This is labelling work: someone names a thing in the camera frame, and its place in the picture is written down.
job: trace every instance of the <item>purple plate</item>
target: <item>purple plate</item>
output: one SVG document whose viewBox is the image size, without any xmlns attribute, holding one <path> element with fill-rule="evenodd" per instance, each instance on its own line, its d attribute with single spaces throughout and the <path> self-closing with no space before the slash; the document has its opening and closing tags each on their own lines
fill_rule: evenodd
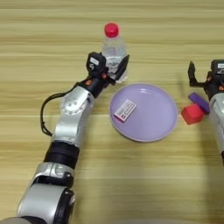
<svg viewBox="0 0 224 224">
<path fill-rule="evenodd" d="M 114 113 L 126 101 L 136 104 L 126 122 L 119 121 Z M 111 122 L 124 136 L 138 142 L 153 142 L 168 136 L 178 118 L 173 99 L 161 88 L 133 84 L 120 89 L 109 107 Z"/>
</svg>

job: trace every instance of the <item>wooden table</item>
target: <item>wooden table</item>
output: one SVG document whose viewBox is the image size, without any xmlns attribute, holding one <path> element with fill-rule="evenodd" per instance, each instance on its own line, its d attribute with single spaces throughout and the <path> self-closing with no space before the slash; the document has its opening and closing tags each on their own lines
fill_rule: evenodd
<svg viewBox="0 0 224 224">
<path fill-rule="evenodd" d="M 208 117 L 187 126 L 179 115 L 164 140 L 136 143 L 108 115 L 115 91 L 131 83 L 161 87 L 179 111 L 189 104 L 189 61 L 203 81 L 211 60 L 224 58 L 223 11 L 222 0 L 2 0 L 0 219 L 16 215 L 49 146 L 39 127 L 42 101 L 85 78 L 88 53 L 101 50 L 103 26 L 115 21 L 131 55 L 129 79 L 107 88 L 89 119 L 72 223 L 223 223 L 224 169 Z M 53 130 L 59 102 L 46 113 Z"/>
</svg>

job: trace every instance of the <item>purple block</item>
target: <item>purple block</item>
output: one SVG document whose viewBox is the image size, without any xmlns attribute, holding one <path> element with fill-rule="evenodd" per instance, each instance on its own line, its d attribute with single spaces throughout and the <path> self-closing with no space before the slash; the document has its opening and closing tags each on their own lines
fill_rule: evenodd
<svg viewBox="0 0 224 224">
<path fill-rule="evenodd" d="M 192 102 L 197 103 L 205 114 L 208 115 L 210 113 L 209 103 L 205 101 L 200 95 L 196 93 L 191 93 L 188 95 L 188 98 Z"/>
</svg>

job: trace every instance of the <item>black cable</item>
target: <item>black cable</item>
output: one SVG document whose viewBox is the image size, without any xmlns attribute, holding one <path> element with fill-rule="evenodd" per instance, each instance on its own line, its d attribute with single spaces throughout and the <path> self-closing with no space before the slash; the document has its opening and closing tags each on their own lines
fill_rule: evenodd
<svg viewBox="0 0 224 224">
<path fill-rule="evenodd" d="M 44 111 L 45 111 L 45 106 L 46 104 L 51 101 L 51 100 L 54 100 L 54 99 L 57 99 L 57 98 L 60 98 L 60 97 L 63 97 L 65 96 L 66 94 L 70 93 L 71 91 L 74 90 L 74 88 L 77 86 L 77 84 L 75 84 L 69 91 L 67 92 L 63 92 L 63 93 L 57 93 L 57 94 L 52 94 L 50 96 L 48 96 L 42 106 L 41 106 L 41 109 L 40 109 L 40 127 L 41 127 L 41 130 L 43 131 L 44 134 L 48 135 L 49 137 L 51 137 L 53 135 L 53 133 L 46 127 L 46 123 L 44 121 Z"/>
</svg>

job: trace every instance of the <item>small box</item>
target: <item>small box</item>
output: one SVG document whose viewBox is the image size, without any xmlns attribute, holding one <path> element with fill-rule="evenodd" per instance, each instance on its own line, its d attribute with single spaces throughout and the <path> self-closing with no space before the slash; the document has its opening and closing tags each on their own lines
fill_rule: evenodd
<svg viewBox="0 0 224 224">
<path fill-rule="evenodd" d="M 126 100 L 114 113 L 114 116 L 121 122 L 125 123 L 136 107 L 137 105 L 133 101 Z"/>
</svg>

